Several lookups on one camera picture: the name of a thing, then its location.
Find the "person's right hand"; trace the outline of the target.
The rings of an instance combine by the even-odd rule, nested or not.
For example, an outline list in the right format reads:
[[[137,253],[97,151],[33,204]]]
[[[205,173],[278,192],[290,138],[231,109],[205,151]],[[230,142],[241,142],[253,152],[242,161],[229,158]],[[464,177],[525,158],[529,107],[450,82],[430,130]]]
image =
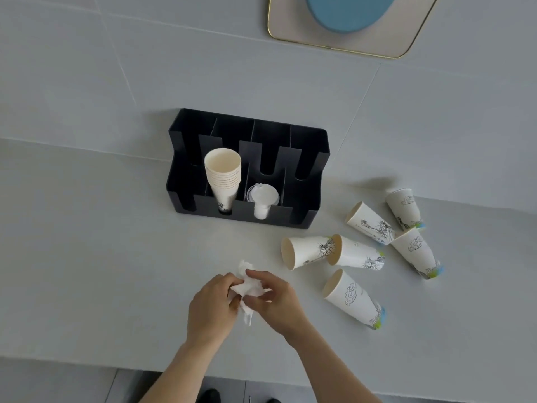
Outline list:
[[[260,280],[263,288],[268,289],[265,294],[270,298],[270,306],[265,317],[261,317],[289,344],[303,339],[314,330],[294,289],[287,281],[269,271],[247,269],[246,274]]]

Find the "person's left hand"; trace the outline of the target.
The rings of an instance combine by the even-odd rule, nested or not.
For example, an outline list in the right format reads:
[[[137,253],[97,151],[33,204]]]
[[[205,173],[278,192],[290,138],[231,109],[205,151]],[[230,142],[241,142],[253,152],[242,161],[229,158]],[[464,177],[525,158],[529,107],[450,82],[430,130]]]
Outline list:
[[[195,294],[189,305],[186,340],[217,339],[223,343],[238,314],[228,306],[228,291],[242,283],[243,279],[233,273],[218,274]]]

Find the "white tissue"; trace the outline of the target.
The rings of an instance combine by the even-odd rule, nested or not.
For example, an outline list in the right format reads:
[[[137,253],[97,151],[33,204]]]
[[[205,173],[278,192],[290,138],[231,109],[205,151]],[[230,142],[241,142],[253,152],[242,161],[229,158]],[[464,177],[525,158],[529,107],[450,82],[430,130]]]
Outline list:
[[[245,260],[242,260],[238,266],[237,277],[243,279],[243,283],[230,287],[227,295],[228,304],[231,304],[232,300],[235,298],[236,295],[240,295],[243,298],[244,296],[260,297],[265,294],[265,289],[263,288],[261,281],[258,279],[250,278],[246,274],[247,269],[252,270],[253,265],[249,262],[246,262]],[[242,300],[239,306],[244,324],[247,326],[251,326],[254,310],[246,306],[244,304],[244,301]]]

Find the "person's right forearm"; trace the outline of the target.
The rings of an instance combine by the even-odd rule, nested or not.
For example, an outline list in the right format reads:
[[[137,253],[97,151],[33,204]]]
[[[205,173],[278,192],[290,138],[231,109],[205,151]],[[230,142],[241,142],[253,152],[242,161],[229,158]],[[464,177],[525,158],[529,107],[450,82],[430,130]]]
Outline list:
[[[382,403],[312,325],[293,328],[284,338],[297,352],[317,403]]]

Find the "person's left forearm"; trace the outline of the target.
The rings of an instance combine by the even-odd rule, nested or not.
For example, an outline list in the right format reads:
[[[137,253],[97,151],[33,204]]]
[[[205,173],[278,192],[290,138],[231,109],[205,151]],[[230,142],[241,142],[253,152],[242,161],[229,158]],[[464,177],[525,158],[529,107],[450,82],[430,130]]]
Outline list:
[[[217,339],[186,340],[139,403],[196,403],[206,371],[221,344]]]

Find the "pile of printed paper cups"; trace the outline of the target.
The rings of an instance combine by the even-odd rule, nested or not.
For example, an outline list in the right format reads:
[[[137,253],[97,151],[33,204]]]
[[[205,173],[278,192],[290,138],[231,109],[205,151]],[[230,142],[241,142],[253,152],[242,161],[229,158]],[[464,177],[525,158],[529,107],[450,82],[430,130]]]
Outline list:
[[[443,267],[420,232],[424,223],[412,190],[398,189],[386,196],[386,203],[403,228],[402,232],[394,231],[363,201],[353,207],[345,223],[380,245],[393,246],[423,279],[438,277]],[[285,237],[280,249],[289,270],[325,259],[333,266],[378,271],[386,259],[379,249],[340,234]],[[323,298],[372,329],[380,328],[386,316],[385,309],[343,269],[338,269],[326,282]]]

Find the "stack of clear plastic lids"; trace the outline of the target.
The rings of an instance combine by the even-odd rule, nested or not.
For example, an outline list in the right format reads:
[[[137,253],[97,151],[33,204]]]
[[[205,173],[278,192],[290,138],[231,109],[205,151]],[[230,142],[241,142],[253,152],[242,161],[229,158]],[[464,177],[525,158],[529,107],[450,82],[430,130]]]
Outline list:
[[[248,189],[246,199],[248,202],[254,203],[254,217],[259,220],[265,220],[271,207],[279,203],[280,196],[277,189],[272,185],[256,183]]]

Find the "black plastic cup organizer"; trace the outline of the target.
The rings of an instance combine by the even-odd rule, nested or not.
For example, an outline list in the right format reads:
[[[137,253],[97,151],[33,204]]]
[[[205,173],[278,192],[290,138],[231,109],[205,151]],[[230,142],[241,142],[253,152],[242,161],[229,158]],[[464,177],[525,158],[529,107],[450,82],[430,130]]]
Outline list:
[[[166,190],[177,213],[308,229],[321,206],[323,170],[330,157],[325,129],[181,108],[169,128],[173,158]],[[218,207],[204,158],[213,149],[236,151],[242,179],[230,211]],[[267,218],[254,216],[246,194],[255,184],[279,194]]]

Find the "stack of nested paper cups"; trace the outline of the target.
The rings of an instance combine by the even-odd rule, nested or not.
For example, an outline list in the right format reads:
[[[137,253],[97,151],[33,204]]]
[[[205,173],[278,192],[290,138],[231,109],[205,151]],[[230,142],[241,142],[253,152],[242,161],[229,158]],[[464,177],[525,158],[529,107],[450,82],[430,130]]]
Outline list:
[[[240,155],[232,149],[216,148],[205,155],[204,165],[218,211],[224,215],[231,214],[242,179]]]

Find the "blue oval plate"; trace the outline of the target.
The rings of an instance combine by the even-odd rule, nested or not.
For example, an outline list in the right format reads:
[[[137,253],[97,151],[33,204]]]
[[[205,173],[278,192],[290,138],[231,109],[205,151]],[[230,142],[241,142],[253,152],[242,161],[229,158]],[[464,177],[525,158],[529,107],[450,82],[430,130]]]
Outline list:
[[[305,0],[315,21],[340,34],[363,30],[376,23],[394,0]]]

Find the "beige tray with gold rim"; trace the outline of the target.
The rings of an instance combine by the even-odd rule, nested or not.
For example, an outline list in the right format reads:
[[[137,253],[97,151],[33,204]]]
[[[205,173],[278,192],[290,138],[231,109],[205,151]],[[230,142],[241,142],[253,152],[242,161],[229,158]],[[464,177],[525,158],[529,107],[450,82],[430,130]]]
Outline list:
[[[305,0],[269,0],[267,30],[272,38],[305,46],[397,59],[412,46],[437,0],[394,0],[371,26],[354,33],[319,25]]]

